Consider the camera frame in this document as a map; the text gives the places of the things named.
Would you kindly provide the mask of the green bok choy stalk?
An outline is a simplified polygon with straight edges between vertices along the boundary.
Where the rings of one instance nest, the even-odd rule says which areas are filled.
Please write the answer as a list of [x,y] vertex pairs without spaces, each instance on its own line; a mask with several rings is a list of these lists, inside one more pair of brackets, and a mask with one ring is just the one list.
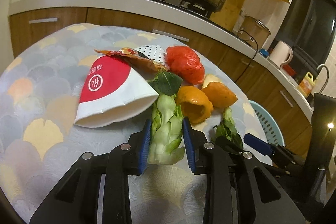
[[148,164],[172,165],[183,159],[181,106],[175,96],[161,94],[153,104]]

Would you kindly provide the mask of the orange peel piece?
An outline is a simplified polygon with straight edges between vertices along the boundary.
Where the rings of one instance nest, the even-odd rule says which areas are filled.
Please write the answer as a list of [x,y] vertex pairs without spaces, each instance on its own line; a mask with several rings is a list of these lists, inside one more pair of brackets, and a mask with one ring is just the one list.
[[202,84],[202,92],[212,102],[214,107],[223,109],[237,102],[236,94],[222,83],[221,79],[207,74]]
[[193,124],[204,122],[214,110],[206,94],[194,86],[180,87],[175,102],[181,106],[182,114]]

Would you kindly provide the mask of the orange panda snack wrapper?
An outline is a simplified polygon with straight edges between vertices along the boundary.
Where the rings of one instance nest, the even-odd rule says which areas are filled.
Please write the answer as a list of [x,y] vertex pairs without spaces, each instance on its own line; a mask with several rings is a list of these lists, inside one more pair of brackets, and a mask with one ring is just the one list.
[[141,69],[148,73],[160,73],[169,71],[169,67],[165,64],[159,63],[154,59],[151,59],[144,55],[143,53],[134,50],[133,48],[124,47],[120,50],[94,50],[97,53],[101,53],[107,56],[118,56],[125,60],[130,65]]

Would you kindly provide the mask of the light blue perforated basket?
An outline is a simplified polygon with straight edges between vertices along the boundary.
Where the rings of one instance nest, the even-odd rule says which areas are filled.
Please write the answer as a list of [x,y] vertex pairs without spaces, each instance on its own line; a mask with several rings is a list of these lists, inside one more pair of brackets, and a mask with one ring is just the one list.
[[275,119],[255,101],[249,101],[266,136],[268,143],[285,146],[284,137]]

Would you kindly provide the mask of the dark green leafy vegetable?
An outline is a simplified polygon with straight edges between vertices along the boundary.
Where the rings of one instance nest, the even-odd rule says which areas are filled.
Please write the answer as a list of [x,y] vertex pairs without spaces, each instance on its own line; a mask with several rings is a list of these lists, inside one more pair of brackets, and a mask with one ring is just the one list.
[[214,130],[215,135],[211,139],[212,142],[229,153],[243,152],[243,141],[235,127],[230,107],[224,109],[222,120],[219,125],[214,126]]

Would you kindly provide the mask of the wooden base cabinets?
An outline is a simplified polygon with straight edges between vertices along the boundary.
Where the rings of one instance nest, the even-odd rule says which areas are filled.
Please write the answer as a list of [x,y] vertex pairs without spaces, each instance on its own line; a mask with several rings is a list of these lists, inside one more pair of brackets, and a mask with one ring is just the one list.
[[34,44],[40,49],[51,46],[54,40],[48,36],[54,32],[71,25],[81,32],[86,23],[132,28],[146,36],[142,40],[131,40],[119,35],[119,48],[157,44],[160,38],[167,38],[173,45],[181,42],[191,47],[236,81],[249,99],[272,115],[292,152],[307,155],[312,135],[309,104],[280,69],[260,55],[245,53],[245,44],[240,40],[230,43],[231,36],[225,31],[216,40],[202,32],[130,12],[92,7],[33,9],[9,17],[15,59],[8,67],[17,65],[19,55]]

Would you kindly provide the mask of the yellow detergent bottle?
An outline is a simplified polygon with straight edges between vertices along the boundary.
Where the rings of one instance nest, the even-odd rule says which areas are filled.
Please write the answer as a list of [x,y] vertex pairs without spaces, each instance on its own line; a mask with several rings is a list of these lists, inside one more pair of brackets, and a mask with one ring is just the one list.
[[315,80],[313,78],[313,75],[310,72],[307,72],[305,77],[302,79],[300,84],[298,85],[299,92],[307,98],[311,91],[313,90],[315,86]]

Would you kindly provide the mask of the chrome sink faucet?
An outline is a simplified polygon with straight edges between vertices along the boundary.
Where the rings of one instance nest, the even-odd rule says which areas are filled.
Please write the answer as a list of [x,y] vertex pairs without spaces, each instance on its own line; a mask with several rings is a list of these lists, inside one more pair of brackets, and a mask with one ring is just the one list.
[[326,64],[320,64],[317,67],[317,71],[319,73],[317,78],[317,84],[319,86],[318,94],[322,94],[329,82],[330,70]]

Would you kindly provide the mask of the white electric kettle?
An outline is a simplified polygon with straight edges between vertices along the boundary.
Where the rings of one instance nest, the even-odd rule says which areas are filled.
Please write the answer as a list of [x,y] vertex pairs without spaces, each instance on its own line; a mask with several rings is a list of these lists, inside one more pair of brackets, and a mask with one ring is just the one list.
[[283,41],[279,41],[273,51],[270,53],[268,60],[280,68],[284,65],[287,65],[291,62],[293,58],[293,50],[288,44]]

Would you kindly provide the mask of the red white paper cup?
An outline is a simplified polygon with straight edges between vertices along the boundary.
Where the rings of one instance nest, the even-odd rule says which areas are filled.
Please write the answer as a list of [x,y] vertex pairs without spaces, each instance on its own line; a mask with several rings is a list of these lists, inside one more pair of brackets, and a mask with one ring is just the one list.
[[147,110],[158,96],[126,61],[101,56],[83,85],[74,124],[99,128],[128,120]]

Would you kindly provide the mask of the brown rice cooker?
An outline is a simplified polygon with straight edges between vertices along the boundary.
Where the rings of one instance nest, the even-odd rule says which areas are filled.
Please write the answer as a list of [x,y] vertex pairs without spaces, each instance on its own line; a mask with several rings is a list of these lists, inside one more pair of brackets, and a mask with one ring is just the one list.
[[237,36],[254,49],[258,46],[260,50],[270,34],[269,28],[261,20],[251,16],[245,16]]

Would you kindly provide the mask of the dark window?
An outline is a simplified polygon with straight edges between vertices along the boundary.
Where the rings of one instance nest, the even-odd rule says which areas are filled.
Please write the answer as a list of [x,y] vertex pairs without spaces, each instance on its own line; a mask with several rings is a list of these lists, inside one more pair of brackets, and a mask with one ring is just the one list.
[[293,50],[289,66],[295,76],[318,76],[335,38],[335,0],[292,0],[270,48],[282,41]]

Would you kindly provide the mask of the red crumpled plastic bag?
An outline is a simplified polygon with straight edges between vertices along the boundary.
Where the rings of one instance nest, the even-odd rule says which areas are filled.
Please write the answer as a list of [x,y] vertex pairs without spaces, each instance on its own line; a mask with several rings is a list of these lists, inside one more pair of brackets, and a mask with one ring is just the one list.
[[170,71],[193,85],[201,84],[205,69],[199,56],[188,46],[173,46],[166,50],[166,63]]

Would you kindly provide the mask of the wooden cutting board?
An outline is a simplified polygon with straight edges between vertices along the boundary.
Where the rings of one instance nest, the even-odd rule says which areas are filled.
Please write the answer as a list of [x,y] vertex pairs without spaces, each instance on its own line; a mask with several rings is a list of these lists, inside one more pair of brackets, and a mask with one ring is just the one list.
[[239,18],[244,2],[245,0],[226,0],[219,12],[213,12],[211,14],[210,20],[222,28],[232,32]]

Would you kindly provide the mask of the white dotted paper wrapper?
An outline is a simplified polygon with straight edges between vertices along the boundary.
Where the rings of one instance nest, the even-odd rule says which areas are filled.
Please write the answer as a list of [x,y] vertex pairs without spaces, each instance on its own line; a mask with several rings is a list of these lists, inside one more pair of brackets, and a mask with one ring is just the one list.
[[141,57],[151,59],[161,65],[167,66],[166,51],[159,45],[145,45],[135,48]]

